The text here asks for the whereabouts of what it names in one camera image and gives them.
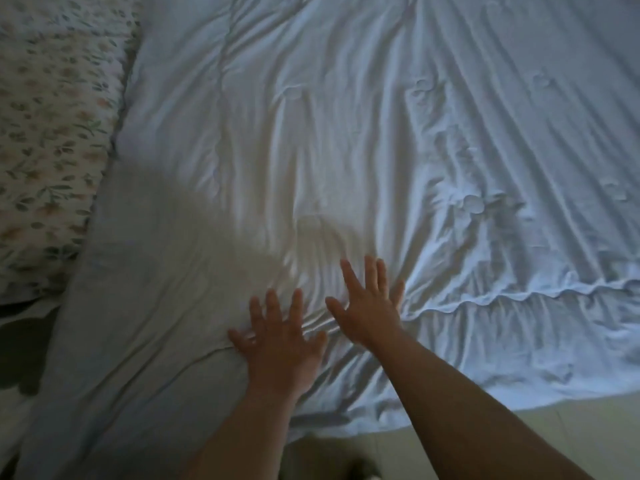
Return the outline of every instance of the floor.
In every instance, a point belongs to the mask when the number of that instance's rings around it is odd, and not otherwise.
[[[640,394],[569,402],[518,414],[596,480],[640,478]],[[384,480],[437,479],[412,428],[348,439],[302,438],[285,450],[282,480],[342,480],[359,456]]]

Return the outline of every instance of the forearm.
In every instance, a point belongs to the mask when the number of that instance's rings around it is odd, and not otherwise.
[[[194,459],[185,480],[276,480],[295,403],[248,392]]]
[[[373,350],[441,480],[588,479],[512,412],[404,332]]]

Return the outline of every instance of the white blanket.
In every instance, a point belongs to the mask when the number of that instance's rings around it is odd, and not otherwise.
[[[292,437],[404,426],[323,304],[367,252],[407,281],[411,333],[511,408],[640,388],[638,20],[640,0],[149,0],[22,477],[177,472],[243,392],[225,333],[268,287],[301,287],[331,338]]]

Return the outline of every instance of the skin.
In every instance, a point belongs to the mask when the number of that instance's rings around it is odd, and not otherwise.
[[[344,309],[329,297],[327,309],[342,332],[382,364],[440,480],[591,479],[507,408],[404,332],[398,314],[404,283],[389,292],[384,261],[365,257],[364,286],[347,260],[340,266],[349,306]],[[274,291],[268,291],[266,302],[266,319],[258,299],[250,303],[255,340],[229,332],[247,359],[246,395],[184,478],[276,480],[278,476],[289,420],[297,400],[315,380],[326,336],[303,338],[300,290],[294,293],[286,321]]]

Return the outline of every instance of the hand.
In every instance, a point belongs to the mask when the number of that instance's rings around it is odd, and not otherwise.
[[[274,290],[267,291],[266,304],[265,319],[260,299],[254,296],[249,302],[254,339],[245,338],[237,330],[229,330],[229,339],[247,361],[248,392],[295,402],[316,380],[326,333],[321,331],[309,341],[302,336],[302,290],[294,291],[286,321],[282,320]]]
[[[404,296],[404,282],[398,282],[389,297],[387,267],[382,259],[376,261],[365,256],[364,288],[349,261],[340,260],[340,267],[349,292],[349,307],[345,310],[332,297],[326,298],[326,307],[348,339],[371,351],[391,334],[402,330],[398,309]]]

